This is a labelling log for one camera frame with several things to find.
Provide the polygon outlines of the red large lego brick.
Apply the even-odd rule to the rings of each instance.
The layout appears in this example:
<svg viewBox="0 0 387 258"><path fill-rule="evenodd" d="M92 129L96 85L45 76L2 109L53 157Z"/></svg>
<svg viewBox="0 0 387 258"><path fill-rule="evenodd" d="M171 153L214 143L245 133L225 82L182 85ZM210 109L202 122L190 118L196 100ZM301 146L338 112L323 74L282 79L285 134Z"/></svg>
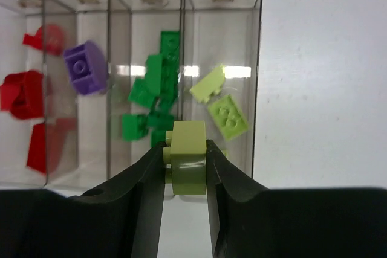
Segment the red large lego brick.
<svg viewBox="0 0 387 258"><path fill-rule="evenodd" d="M26 166L44 175L53 173L62 158L67 135L76 128L75 118L58 118L54 124L35 124Z"/></svg>

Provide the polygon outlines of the red curved lego brick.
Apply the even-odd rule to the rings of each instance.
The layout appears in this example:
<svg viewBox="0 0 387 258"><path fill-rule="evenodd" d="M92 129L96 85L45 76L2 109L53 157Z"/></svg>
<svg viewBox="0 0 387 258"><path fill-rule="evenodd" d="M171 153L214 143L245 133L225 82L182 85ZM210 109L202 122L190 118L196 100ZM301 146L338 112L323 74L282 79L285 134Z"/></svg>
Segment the red curved lego brick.
<svg viewBox="0 0 387 258"><path fill-rule="evenodd" d="M44 116L43 74L36 70L9 74L1 84L1 111L19 120Z"/></svg>

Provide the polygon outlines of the lime curved lego brick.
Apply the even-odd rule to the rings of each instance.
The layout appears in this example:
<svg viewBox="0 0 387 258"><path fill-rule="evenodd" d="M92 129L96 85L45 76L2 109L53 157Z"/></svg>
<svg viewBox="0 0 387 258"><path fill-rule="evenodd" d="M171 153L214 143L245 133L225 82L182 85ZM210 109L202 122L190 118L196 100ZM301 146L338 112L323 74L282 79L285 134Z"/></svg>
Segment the lime curved lego brick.
<svg viewBox="0 0 387 258"><path fill-rule="evenodd" d="M204 121L175 121L165 133L166 182L174 195L206 194L206 127Z"/></svg>

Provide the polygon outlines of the purple curved lego brick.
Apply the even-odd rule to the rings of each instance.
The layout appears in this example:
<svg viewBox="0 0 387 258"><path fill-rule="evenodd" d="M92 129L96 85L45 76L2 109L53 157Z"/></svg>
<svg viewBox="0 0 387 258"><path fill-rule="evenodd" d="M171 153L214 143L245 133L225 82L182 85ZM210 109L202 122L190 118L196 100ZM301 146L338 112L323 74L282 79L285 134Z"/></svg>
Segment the purple curved lego brick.
<svg viewBox="0 0 387 258"><path fill-rule="evenodd" d="M106 90L108 64L100 47L93 41L67 48L63 58L70 82L78 94L90 95Z"/></svg>

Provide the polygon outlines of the red arch lego brick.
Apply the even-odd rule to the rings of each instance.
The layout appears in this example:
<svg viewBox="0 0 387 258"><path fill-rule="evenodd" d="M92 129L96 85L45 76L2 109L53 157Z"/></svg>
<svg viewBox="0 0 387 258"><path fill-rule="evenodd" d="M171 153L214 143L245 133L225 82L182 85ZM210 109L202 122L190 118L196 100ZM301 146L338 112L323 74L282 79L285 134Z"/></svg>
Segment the red arch lego brick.
<svg viewBox="0 0 387 258"><path fill-rule="evenodd" d="M56 24L41 26L37 32L24 34L22 44L36 50L45 51L53 56L61 56L65 46L65 33Z"/></svg>

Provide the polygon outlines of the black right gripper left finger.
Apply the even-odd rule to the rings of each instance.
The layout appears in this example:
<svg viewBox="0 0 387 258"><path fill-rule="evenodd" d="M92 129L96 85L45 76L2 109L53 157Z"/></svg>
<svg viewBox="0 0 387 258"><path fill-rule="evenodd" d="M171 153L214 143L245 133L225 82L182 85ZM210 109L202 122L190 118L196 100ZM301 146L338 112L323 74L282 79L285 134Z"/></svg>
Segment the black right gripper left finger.
<svg viewBox="0 0 387 258"><path fill-rule="evenodd" d="M1 192L2 257L156 257L164 201L164 144L80 196Z"/></svg>

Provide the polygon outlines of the green arch lego piece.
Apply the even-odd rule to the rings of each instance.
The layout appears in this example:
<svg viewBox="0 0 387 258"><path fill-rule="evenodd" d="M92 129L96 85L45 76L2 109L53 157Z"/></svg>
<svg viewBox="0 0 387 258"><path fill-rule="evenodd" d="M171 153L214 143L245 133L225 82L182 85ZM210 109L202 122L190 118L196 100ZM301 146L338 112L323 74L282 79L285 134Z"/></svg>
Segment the green arch lego piece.
<svg viewBox="0 0 387 258"><path fill-rule="evenodd" d="M151 94L144 79L136 77L128 96L128 101L141 107L153 110L157 104L158 97Z"/></svg>

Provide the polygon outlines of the green round-notch lego brick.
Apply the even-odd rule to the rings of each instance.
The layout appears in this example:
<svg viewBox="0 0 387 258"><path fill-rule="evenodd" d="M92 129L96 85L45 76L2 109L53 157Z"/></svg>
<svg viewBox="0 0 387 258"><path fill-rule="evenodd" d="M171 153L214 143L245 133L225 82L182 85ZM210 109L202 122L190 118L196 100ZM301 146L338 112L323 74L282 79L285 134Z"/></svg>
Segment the green round-notch lego brick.
<svg viewBox="0 0 387 258"><path fill-rule="evenodd" d="M151 146L154 147L159 142L165 142L166 130L154 129L151 132Z"/></svg>

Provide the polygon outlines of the dark green lego brick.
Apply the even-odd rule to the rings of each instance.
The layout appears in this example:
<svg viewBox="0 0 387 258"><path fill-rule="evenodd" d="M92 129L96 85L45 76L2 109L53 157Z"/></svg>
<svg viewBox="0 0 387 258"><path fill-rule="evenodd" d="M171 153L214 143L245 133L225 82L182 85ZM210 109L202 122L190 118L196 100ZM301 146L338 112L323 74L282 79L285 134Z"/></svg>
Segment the dark green lego brick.
<svg viewBox="0 0 387 258"><path fill-rule="evenodd" d="M159 96L161 92L161 75L163 68L163 56L154 54L148 56L146 60L146 86L151 94Z"/></svg>

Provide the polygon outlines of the green small lego brick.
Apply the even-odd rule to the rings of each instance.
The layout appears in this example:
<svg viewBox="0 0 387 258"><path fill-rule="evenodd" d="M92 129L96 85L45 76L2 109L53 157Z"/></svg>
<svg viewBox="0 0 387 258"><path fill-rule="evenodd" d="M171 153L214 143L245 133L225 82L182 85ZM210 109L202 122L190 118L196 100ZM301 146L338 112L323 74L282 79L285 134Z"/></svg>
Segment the green small lego brick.
<svg viewBox="0 0 387 258"><path fill-rule="evenodd" d="M126 141L139 140L147 136L147 115L123 114L122 137Z"/></svg>

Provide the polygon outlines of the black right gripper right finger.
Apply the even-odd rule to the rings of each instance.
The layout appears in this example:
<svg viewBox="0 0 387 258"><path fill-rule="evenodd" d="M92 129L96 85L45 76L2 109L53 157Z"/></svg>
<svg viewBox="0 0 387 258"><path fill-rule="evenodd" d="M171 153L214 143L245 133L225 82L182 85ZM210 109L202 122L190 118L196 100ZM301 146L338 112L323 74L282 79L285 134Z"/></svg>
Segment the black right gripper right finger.
<svg viewBox="0 0 387 258"><path fill-rule="evenodd" d="M385 257L386 190L268 189L207 140L213 257Z"/></svg>

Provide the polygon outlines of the green square lego plate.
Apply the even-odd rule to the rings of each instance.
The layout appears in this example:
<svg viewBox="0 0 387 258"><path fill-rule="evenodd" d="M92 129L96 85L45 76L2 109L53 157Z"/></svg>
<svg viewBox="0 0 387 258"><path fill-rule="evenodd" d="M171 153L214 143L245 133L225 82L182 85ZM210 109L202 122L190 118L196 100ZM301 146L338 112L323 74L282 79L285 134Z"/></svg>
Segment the green square lego plate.
<svg viewBox="0 0 387 258"><path fill-rule="evenodd" d="M161 130L172 130L175 117L164 112L151 111L147 116L147 127Z"/></svg>

